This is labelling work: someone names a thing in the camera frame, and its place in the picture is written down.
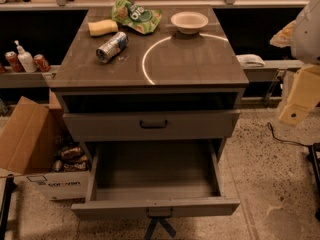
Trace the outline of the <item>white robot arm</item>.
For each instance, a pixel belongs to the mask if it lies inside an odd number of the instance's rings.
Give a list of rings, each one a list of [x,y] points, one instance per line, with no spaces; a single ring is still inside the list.
[[[304,66],[293,76],[292,87],[278,119],[296,126],[320,102],[320,0],[310,0],[298,14],[292,33],[291,53]]]

